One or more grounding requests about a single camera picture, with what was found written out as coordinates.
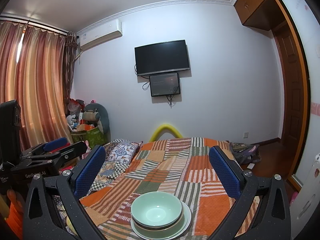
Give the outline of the orange sleeve left forearm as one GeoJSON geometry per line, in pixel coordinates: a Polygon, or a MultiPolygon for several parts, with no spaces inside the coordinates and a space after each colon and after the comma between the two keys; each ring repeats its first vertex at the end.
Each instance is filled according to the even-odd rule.
{"type": "Polygon", "coordinates": [[[4,221],[18,239],[23,239],[23,213],[17,212],[10,204],[9,216],[4,221]]]}

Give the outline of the person's left hand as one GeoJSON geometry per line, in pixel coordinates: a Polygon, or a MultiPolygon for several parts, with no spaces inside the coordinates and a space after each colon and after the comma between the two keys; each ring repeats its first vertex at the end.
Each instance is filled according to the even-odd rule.
{"type": "Polygon", "coordinates": [[[9,189],[7,191],[7,197],[9,198],[11,204],[17,212],[24,213],[25,200],[23,199],[20,193],[17,193],[14,190],[9,189]]]}

